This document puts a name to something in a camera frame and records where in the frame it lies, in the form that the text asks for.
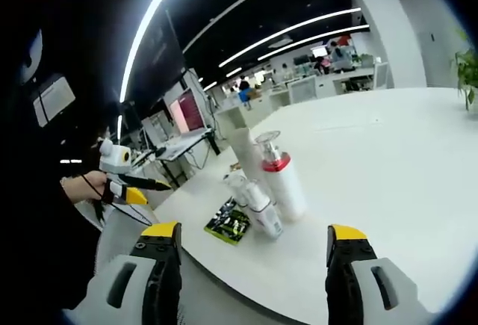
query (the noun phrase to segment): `desk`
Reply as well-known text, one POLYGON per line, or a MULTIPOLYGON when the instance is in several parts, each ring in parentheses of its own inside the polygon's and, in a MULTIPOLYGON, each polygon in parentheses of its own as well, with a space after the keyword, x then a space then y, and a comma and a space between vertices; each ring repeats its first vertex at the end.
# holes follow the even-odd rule
POLYGON ((216 155, 220 154, 220 150, 217 147, 216 140, 214 139, 214 133, 210 129, 198 129, 191 131, 187 134, 182 134, 179 137, 175 137, 158 145, 158 148, 161 148, 162 146, 166 147, 166 151, 159 155, 158 159, 163 165, 167 175, 171 178, 171 182, 173 182, 177 188, 179 188, 179 182, 167 166, 167 162, 174 162, 202 140, 208 140, 214 153, 216 153, 216 155))
POLYGON ((205 269, 274 312, 327 324, 326 227, 339 223, 367 234, 378 257, 417 284, 429 311, 457 295, 478 247, 478 120, 456 90, 378 90, 299 103, 252 131, 274 129, 308 198, 305 217, 285 224, 276 242, 247 232, 233 247, 203 230, 231 196, 222 183, 236 161, 230 147, 155 210, 162 222, 182 223, 182 245, 205 269))

